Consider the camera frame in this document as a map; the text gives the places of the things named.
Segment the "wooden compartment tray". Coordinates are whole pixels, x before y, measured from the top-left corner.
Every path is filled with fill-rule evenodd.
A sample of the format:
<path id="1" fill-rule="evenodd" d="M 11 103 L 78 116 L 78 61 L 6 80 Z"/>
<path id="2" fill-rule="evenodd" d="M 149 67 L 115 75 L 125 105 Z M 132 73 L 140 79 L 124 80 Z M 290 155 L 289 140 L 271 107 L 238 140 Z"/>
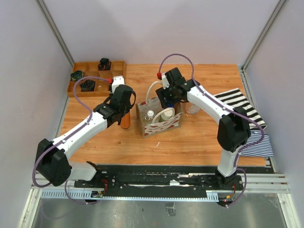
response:
<path id="1" fill-rule="evenodd" d="M 99 70 L 98 69 L 99 61 L 95 62 L 76 62 L 74 63 L 72 72 L 82 71 L 84 77 L 92 76 L 104 79 L 113 79 L 115 76 L 123 76 L 126 81 L 126 63 L 124 61 L 112 61 L 109 70 Z M 78 97 L 100 97 L 100 96 L 109 96 L 109 83 L 101 79 L 92 79 L 95 84 L 92 89 L 84 91 L 84 88 L 81 88 L 80 83 L 76 87 L 76 95 Z"/>

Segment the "pink cap bottle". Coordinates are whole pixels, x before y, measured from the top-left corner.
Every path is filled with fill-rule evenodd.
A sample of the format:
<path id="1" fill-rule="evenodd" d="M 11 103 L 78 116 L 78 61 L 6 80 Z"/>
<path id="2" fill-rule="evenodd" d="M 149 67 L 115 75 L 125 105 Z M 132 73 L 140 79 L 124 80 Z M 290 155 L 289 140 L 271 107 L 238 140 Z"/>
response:
<path id="1" fill-rule="evenodd" d="M 196 105 L 192 105 L 189 109 L 188 109 L 188 113 L 189 114 L 197 114 L 200 111 L 200 108 Z"/>

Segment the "watermelon print canvas bag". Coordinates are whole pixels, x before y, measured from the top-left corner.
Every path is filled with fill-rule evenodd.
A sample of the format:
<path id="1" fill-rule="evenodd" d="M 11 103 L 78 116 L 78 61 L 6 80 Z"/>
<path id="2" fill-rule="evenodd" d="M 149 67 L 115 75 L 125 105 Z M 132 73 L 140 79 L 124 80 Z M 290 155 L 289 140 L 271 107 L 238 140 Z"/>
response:
<path id="1" fill-rule="evenodd" d="M 181 119 L 183 116 L 183 110 L 181 104 L 175 104 L 175 115 L 164 122 L 159 122 L 160 115 L 163 113 L 163 110 L 166 108 L 162 108 L 161 103 L 158 97 L 149 98 L 149 94 L 152 91 L 152 88 L 156 84 L 161 84 L 161 82 L 153 82 L 146 94 L 146 98 L 143 102 L 140 102 L 136 105 L 136 115 L 139 119 L 139 126 L 142 133 L 143 138 L 147 138 L 153 135 L 157 135 L 169 130 L 173 130 L 175 128 L 179 128 L 181 126 Z M 146 123 L 144 121 L 144 116 L 147 114 L 149 110 L 154 111 L 154 119 L 151 123 Z"/>

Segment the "black white striped cloth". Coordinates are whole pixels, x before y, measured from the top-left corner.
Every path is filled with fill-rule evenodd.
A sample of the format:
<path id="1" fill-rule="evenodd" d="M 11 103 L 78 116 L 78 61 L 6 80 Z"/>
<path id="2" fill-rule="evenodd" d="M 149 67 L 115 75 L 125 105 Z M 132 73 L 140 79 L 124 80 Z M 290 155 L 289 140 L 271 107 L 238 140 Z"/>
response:
<path id="1" fill-rule="evenodd" d="M 228 90 L 214 95 L 217 99 L 223 103 L 230 105 L 234 108 L 242 107 L 247 112 L 247 117 L 261 126 L 264 130 L 267 128 L 267 124 L 262 119 L 257 110 L 251 105 L 246 96 L 240 91 L 239 88 Z"/>

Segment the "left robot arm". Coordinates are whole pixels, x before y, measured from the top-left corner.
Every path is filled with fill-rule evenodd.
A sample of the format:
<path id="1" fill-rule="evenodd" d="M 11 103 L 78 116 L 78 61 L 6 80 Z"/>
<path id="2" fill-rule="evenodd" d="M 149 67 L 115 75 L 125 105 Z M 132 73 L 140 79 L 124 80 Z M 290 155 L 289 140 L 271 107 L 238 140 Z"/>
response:
<path id="1" fill-rule="evenodd" d="M 53 186 L 68 181 L 95 181 L 99 171 L 91 162 L 69 162 L 72 155 L 93 136 L 121 123 L 122 118 L 132 109 L 130 98 L 136 96 L 127 85 L 119 85 L 114 93 L 90 111 L 89 116 L 64 135 L 51 141 L 39 142 L 34 172 L 39 172 Z"/>

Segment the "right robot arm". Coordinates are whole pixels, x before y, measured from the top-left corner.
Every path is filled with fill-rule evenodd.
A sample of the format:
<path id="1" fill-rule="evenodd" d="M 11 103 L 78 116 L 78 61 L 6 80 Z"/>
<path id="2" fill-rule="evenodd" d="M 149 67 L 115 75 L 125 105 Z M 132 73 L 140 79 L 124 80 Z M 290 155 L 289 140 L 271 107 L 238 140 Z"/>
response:
<path id="1" fill-rule="evenodd" d="M 156 94 L 163 108 L 182 101 L 192 103 L 207 113 L 218 124 L 217 141 L 222 148 L 220 163 L 215 171 L 216 181 L 224 187 L 236 176 L 239 151 L 250 137 L 250 128 L 244 108 L 234 108 L 218 100 L 197 81 L 186 80 L 178 68 L 157 73 L 162 88 Z"/>

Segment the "large cream lid bottle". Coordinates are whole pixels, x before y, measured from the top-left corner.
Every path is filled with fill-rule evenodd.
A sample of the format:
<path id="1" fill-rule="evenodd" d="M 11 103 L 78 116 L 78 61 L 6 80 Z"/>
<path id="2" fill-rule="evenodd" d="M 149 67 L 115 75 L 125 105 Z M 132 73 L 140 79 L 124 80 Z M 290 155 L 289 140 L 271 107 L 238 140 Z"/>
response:
<path id="1" fill-rule="evenodd" d="M 171 119 L 175 115 L 174 108 L 166 108 L 163 110 L 163 113 L 160 115 L 159 122 L 164 122 Z"/>

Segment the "white cap clear bottle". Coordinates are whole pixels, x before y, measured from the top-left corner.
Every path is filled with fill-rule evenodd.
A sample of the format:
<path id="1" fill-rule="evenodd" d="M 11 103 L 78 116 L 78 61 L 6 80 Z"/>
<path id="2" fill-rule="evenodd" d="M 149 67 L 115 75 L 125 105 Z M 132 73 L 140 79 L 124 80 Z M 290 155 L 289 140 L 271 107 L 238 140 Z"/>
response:
<path id="1" fill-rule="evenodd" d="M 146 123 L 151 123 L 153 121 L 153 119 L 154 119 L 154 116 L 155 116 L 154 111 L 153 110 L 149 110 L 147 112 L 147 114 L 144 116 L 144 121 Z"/>

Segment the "dark rolled sock centre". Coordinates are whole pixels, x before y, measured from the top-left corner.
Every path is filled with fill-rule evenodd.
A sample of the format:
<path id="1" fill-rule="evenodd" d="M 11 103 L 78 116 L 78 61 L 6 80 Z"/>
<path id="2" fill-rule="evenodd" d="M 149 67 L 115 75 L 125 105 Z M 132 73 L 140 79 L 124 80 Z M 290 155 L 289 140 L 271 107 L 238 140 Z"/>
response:
<path id="1" fill-rule="evenodd" d="M 95 89 L 95 81 L 88 79 L 80 84 L 82 92 L 92 92 Z"/>

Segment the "dark rolled sock orange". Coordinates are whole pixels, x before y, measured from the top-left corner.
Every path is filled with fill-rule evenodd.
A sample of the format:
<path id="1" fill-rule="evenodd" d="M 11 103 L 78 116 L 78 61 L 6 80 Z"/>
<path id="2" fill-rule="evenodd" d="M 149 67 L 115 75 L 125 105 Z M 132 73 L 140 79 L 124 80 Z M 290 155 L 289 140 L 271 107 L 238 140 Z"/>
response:
<path id="1" fill-rule="evenodd" d="M 111 61 L 108 58 L 101 58 L 98 64 L 99 71 L 106 71 L 111 69 Z"/>

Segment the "dark rolled sock green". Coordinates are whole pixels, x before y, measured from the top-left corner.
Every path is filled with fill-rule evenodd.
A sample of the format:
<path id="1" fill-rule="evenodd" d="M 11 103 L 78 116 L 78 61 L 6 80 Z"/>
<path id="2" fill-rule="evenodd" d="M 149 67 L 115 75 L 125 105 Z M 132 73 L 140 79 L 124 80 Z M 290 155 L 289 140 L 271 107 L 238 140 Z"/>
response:
<path id="1" fill-rule="evenodd" d="M 80 80 L 81 78 L 83 78 L 84 75 L 85 75 L 85 73 L 82 70 L 74 71 L 70 74 L 70 81 L 76 82 L 76 81 Z"/>

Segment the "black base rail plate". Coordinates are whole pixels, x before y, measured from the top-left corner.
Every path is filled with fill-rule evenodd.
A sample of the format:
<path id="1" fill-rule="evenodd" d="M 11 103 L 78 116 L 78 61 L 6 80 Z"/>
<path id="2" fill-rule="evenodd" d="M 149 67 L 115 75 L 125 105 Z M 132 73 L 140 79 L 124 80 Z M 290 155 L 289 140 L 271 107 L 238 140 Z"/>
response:
<path id="1" fill-rule="evenodd" d="M 202 198 L 208 190 L 243 190 L 234 174 L 222 178 L 215 166 L 97 165 L 96 177 L 77 180 L 76 188 L 107 187 L 106 196 L 143 198 Z"/>

